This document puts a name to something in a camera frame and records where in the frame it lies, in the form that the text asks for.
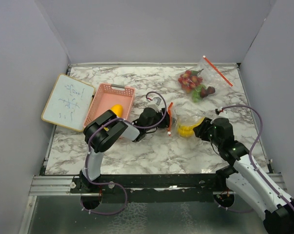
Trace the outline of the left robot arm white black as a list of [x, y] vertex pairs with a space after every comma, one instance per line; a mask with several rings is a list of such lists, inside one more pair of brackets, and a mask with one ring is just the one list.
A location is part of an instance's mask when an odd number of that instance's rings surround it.
[[104, 112], [89, 123], [83, 131], [88, 153], [79, 175], [81, 186], [91, 193], [98, 188], [98, 185], [102, 185], [97, 178], [101, 174], [104, 152], [110, 149], [119, 138], [139, 142], [157, 129], [169, 127], [170, 123], [170, 115], [166, 108], [157, 112], [147, 107], [134, 122], [121, 118], [113, 109]]

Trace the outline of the pink plastic basket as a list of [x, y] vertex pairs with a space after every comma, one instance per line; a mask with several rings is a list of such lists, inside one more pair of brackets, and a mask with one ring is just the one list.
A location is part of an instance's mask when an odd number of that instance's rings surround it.
[[132, 109], [134, 97], [135, 88], [108, 83], [100, 84], [91, 102], [83, 126], [86, 127], [116, 104], [122, 105], [123, 114], [121, 118], [127, 120]]

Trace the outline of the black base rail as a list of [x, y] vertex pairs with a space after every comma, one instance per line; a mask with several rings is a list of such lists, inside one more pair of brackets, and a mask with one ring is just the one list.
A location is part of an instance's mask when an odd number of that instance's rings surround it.
[[101, 198], [105, 203], [233, 202], [234, 192], [217, 174], [101, 175], [92, 184], [83, 176], [72, 179], [70, 192]]

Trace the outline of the yellow fake banana bunch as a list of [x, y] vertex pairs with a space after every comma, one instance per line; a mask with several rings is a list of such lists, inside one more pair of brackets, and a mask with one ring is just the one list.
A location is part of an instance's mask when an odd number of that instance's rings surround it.
[[180, 137], [190, 138], [194, 135], [193, 128], [197, 127], [202, 121], [204, 117], [200, 118], [185, 118], [181, 119], [177, 122], [177, 133]]

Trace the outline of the zip bag with yellow fruit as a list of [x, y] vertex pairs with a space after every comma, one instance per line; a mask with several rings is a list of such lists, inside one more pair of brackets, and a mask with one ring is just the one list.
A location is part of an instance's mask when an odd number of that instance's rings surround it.
[[174, 103], [168, 106], [167, 113], [169, 115], [169, 125], [167, 127], [167, 135], [178, 135], [183, 138], [190, 138], [194, 135], [193, 129], [199, 126], [204, 117], [182, 117], [178, 116], [174, 110]]

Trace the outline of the aluminium frame rail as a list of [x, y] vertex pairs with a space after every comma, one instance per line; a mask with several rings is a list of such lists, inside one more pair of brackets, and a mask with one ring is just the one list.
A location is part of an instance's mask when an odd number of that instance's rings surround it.
[[70, 195], [73, 176], [34, 176], [30, 186], [30, 196]]

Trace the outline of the small whiteboard wooden frame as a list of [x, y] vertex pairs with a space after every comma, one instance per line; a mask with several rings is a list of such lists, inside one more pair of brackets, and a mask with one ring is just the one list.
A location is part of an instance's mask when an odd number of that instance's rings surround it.
[[60, 74], [42, 112], [43, 121], [77, 132], [83, 131], [92, 96], [92, 85]]

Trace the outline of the zip bag with berries grapes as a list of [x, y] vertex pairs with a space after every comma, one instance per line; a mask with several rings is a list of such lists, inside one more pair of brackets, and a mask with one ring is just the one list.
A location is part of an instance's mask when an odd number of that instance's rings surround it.
[[202, 56], [196, 66], [178, 73], [176, 79], [194, 103], [233, 87], [232, 82], [206, 56]]

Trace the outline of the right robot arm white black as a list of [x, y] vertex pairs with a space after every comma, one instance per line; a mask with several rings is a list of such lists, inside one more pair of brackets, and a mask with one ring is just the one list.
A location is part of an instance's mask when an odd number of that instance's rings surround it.
[[204, 117], [193, 132], [216, 147], [229, 164], [217, 171], [215, 186], [238, 194], [262, 219], [267, 233], [294, 234], [294, 198], [262, 170], [244, 144], [235, 140], [229, 120]]

